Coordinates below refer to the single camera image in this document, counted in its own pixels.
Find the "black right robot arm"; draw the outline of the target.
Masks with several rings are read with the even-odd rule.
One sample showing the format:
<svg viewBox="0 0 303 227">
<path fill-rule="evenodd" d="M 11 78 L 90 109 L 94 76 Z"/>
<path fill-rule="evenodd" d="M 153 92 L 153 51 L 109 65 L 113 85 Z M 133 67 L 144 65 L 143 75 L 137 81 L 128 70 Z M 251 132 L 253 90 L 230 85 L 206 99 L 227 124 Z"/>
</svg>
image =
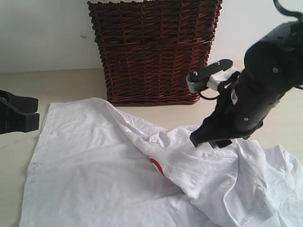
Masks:
<svg viewBox="0 0 303 227">
<path fill-rule="evenodd" d="M 303 26 L 283 23 L 246 51 L 242 71 L 222 59 L 187 76 L 191 93 L 218 92 L 215 110 L 190 135 L 192 144 L 224 148 L 233 139 L 248 139 L 285 93 L 302 84 Z"/>
</svg>

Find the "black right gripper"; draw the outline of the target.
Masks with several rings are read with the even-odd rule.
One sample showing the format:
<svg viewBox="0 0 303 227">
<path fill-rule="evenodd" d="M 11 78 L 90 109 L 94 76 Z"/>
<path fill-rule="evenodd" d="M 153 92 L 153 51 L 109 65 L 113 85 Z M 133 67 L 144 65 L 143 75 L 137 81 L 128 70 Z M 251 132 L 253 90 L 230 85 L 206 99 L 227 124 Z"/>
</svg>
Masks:
<svg viewBox="0 0 303 227">
<path fill-rule="evenodd" d="M 303 83 L 303 44 L 260 40 L 244 56 L 244 70 L 218 98 L 211 116 L 190 135 L 195 148 L 224 148 L 249 137 L 287 91 Z"/>
</svg>

